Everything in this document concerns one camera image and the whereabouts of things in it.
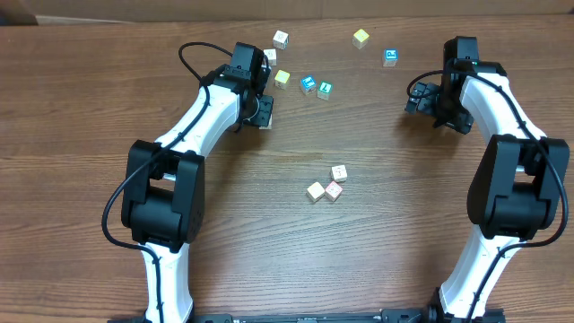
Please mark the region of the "wood block letter E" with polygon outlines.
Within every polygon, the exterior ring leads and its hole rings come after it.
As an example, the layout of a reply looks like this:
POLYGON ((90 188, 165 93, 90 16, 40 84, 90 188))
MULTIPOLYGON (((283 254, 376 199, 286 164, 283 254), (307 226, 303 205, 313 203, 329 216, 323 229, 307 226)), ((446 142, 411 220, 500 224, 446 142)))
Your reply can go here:
POLYGON ((272 124, 273 124, 273 115, 270 116, 269 120, 268 120, 268 124, 264 127, 259 127, 260 130, 271 130, 272 129, 272 124))

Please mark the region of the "white wood block letter T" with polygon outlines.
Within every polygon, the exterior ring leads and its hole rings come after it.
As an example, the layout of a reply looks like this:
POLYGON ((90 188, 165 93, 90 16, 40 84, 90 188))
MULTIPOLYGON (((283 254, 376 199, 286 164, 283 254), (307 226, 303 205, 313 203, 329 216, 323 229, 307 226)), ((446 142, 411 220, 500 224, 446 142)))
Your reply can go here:
POLYGON ((344 165, 333 166, 330 170, 331 177, 333 181, 345 182, 347 180, 347 170, 344 165))

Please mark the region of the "red sided wood block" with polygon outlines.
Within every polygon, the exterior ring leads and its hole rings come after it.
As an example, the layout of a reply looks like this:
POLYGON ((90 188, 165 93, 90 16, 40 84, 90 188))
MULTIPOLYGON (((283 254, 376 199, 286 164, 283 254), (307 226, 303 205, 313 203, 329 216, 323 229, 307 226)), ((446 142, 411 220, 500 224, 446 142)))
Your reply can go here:
POLYGON ((342 192, 343 188, 335 181, 332 181, 325 188, 325 195, 331 202, 336 201, 342 192))

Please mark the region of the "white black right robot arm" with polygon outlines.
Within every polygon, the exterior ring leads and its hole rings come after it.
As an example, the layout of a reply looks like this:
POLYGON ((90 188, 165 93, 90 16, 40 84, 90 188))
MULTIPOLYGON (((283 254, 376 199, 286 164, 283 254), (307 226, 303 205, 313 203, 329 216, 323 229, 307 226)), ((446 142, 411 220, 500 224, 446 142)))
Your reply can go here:
POLYGON ((408 84, 406 111, 458 130, 442 103, 450 99, 478 125, 487 147, 468 190, 472 229, 453 272, 427 309, 396 315, 415 322, 502 322, 502 310, 489 310, 486 303, 509 261, 521 249, 554 243, 568 223, 564 178, 570 148, 532 123, 500 64, 451 59, 438 73, 440 85, 420 76, 408 84))

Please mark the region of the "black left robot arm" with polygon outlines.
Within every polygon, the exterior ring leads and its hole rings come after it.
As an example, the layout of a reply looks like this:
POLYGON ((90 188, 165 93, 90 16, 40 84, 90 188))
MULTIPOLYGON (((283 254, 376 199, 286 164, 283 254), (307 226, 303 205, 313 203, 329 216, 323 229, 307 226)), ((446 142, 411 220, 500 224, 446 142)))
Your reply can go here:
POLYGON ((143 254, 148 307, 142 322, 188 322, 189 249, 205 210, 205 160, 236 124, 259 128, 272 119, 264 93, 271 73, 222 65, 203 78, 196 101, 153 142, 136 141, 128 153, 121 221, 143 254))

